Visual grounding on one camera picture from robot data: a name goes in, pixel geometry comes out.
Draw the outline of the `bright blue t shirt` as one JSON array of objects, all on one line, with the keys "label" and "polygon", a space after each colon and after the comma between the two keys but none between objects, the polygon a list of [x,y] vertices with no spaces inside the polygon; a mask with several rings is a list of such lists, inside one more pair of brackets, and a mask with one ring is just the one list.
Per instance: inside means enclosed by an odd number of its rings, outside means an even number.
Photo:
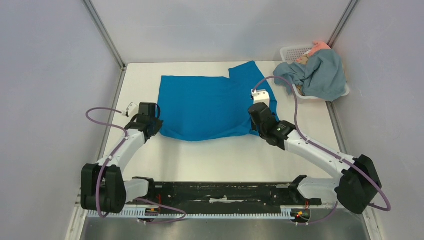
[{"label": "bright blue t shirt", "polygon": [[264,79],[254,61],[228,70],[229,76],[163,75],[158,95],[160,134],[182,141],[258,135],[248,109],[251,90]]}]

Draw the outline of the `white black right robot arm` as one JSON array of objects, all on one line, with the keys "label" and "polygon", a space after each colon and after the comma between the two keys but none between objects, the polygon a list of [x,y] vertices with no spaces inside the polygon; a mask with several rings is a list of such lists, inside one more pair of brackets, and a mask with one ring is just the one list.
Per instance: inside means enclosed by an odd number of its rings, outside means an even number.
[{"label": "white black right robot arm", "polygon": [[335,152],[324,144],[303,135],[288,121],[277,121],[263,102],[249,107],[254,129],[269,145],[298,155],[319,167],[330,178],[312,178],[301,175],[289,189],[289,199],[295,204],[318,199],[338,202],[354,214],[362,214],[382,191],[382,184],[374,162],[366,155],[353,157]]}]

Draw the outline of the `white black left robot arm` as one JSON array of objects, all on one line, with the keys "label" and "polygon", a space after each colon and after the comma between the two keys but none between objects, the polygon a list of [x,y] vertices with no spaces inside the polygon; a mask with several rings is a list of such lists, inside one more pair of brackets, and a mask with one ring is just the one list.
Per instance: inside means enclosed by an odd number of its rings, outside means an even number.
[{"label": "white black left robot arm", "polygon": [[80,205],[96,211],[101,218],[119,214],[127,203],[140,199],[152,204],[157,198],[154,180],[133,177],[125,181],[123,171],[135,153],[162,128],[161,109],[157,103],[141,102],[138,111],[124,126],[103,123],[116,128],[122,135],[115,147],[96,163],[87,163],[81,170]]}]

